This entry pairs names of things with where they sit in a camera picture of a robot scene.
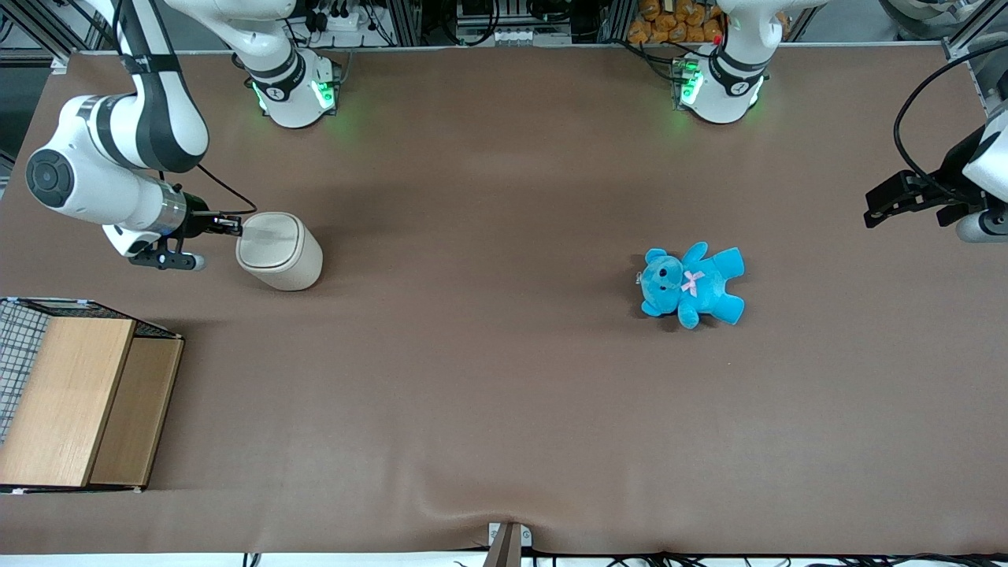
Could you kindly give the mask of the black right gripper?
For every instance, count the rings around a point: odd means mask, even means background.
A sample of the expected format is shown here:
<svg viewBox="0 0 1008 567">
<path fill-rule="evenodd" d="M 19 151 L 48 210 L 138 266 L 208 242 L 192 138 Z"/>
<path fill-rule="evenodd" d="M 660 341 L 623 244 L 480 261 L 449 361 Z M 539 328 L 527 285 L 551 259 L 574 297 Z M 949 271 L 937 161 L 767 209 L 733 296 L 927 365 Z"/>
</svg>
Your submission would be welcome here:
<svg viewBox="0 0 1008 567">
<path fill-rule="evenodd" d="M 191 239 L 205 233 L 211 226 L 211 234 L 240 237 L 243 233 L 241 217 L 216 215 L 209 211 L 205 203 L 187 203 L 183 219 L 183 238 Z"/>
</svg>

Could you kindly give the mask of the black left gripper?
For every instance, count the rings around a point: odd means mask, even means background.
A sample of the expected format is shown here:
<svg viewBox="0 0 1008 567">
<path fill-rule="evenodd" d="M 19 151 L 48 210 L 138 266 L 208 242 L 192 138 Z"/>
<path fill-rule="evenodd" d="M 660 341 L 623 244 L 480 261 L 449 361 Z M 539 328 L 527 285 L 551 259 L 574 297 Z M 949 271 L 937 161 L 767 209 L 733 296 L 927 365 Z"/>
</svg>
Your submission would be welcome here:
<svg viewBox="0 0 1008 567">
<path fill-rule="evenodd" d="M 901 171 L 867 191 L 865 227 L 875 228 L 895 215 L 926 209 L 936 209 L 937 223 L 947 227 L 968 214 L 980 212 L 986 204 L 978 184 L 959 171 L 935 171 L 930 177 L 942 189 L 936 189 L 911 171 Z"/>
</svg>

